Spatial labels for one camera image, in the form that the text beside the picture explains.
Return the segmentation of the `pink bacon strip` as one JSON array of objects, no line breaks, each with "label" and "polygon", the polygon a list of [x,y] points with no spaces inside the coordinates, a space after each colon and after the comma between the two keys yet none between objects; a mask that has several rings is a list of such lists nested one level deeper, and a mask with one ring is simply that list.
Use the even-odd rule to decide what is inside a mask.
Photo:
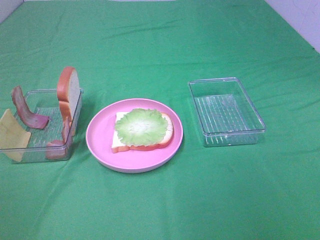
[{"label": "pink bacon strip", "polygon": [[53,140],[46,145],[45,157],[49,160],[64,159],[68,155],[72,143],[71,120],[67,117],[63,121],[62,140]]}]

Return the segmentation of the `clear plastic container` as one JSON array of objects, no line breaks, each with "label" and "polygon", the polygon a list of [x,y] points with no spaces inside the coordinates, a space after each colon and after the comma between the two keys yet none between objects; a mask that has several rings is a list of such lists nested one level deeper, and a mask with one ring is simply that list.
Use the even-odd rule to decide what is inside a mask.
[{"label": "clear plastic container", "polygon": [[204,147],[256,144],[266,125],[236,77],[188,82]]},{"label": "clear plastic container", "polygon": [[[80,116],[82,108],[82,96],[83,89],[80,89],[80,101],[79,101],[79,110],[77,111],[76,120],[76,129],[78,124],[78,119]],[[49,122],[47,126],[43,129],[30,128],[26,126],[20,119],[16,110],[13,111],[13,116],[22,126],[24,130],[31,133],[27,148],[24,148],[24,154],[21,162],[13,163],[39,163],[39,162],[53,162],[53,161],[66,161],[70,158],[73,153],[73,138],[72,131],[71,133],[71,145],[68,149],[68,154],[65,158],[57,160],[49,160],[46,158],[46,146],[47,143],[53,140],[62,140],[62,129],[63,129],[63,120],[61,111],[59,108],[59,102],[57,97],[56,89],[39,89],[31,90],[26,92],[24,95],[26,103],[29,109],[35,113],[49,117]]]}]

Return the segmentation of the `dark red bacon strip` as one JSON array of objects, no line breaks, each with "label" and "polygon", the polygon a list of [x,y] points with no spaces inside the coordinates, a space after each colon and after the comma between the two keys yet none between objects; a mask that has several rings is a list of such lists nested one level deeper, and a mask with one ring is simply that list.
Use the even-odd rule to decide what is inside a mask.
[{"label": "dark red bacon strip", "polygon": [[11,98],[18,116],[27,127],[44,129],[47,126],[49,117],[30,111],[20,85],[12,89]]}]

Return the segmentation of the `yellow cheese slice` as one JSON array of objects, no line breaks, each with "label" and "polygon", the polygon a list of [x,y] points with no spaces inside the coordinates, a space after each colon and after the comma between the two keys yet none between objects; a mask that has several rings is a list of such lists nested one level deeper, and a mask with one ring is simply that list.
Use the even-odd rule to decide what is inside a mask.
[{"label": "yellow cheese slice", "polygon": [[0,152],[20,163],[27,148],[31,133],[22,128],[8,108],[0,118]]}]

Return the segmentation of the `pink round plate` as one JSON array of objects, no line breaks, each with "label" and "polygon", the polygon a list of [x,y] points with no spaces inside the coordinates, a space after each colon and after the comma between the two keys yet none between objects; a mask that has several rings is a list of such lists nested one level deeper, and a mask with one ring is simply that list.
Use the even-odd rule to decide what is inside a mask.
[{"label": "pink round plate", "polygon": [[[160,149],[112,153],[116,113],[129,112],[135,108],[156,109],[168,114],[173,123],[172,141]],[[86,130],[86,144],[93,156],[105,167],[122,173],[143,173],[168,162],[178,151],[183,135],[182,122],[170,107],[152,99],[129,98],[106,106],[92,118]]]}]

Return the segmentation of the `clear left plastic container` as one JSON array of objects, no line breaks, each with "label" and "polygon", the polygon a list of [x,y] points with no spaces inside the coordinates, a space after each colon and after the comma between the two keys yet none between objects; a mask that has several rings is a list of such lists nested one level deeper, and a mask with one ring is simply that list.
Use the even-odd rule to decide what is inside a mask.
[{"label": "clear left plastic container", "polygon": [[[78,119],[80,116],[82,108],[82,96],[83,89],[80,89],[80,101],[79,101],[79,110],[77,111],[76,120],[76,129],[78,124]],[[24,95],[26,103],[29,109],[35,113],[49,117],[49,122],[47,126],[43,129],[30,128],[26,126],[20,119],[16,110],[13,111],[13,116],[22,126],[24,130],[31,133],[27,148],[24,148],[24,154],[21,162],[13,163],[39,163],[39,162],[53,162],[53,161],[66,161],[70,158],[73,153],[73,138],[72,131],[71,133],[71,145],[68,149],[68,154],[65,158],[57,160],[49,160],[46,158],[46,146],[47,143],[53,140],[62,140],[62,129],[63,129],[63,120],[61,111],[59,108],[59,102],[57,97],[56,89],[39,89],[31,90],[26,92]]]}]

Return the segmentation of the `green tablecloth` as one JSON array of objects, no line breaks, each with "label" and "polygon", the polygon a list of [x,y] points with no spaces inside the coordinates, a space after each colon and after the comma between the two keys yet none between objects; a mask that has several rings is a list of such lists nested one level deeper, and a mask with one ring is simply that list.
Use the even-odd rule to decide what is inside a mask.
[{"label": "green tablecloth", "polygon": [[[84,90],[67,161],[0,156],[3,240],[317,240],[320,56],[263,0],[27,1],[0,26],[0,109],[11,90]],[[237,77],[266,124],[254,145],[204,147],[188,82]],[[183,125],[162,167],[101,165],[86,129],[105,106],[149,98]]]}]

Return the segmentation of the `clear right plastic container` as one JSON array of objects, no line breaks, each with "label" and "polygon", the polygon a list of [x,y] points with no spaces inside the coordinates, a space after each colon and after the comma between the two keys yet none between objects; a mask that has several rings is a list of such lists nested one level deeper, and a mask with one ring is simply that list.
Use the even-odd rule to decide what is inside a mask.
[{"label": "clear right plastic container", "polygon": [[204,147],[256,144],[266,125],[236,77],[188,82]]}]

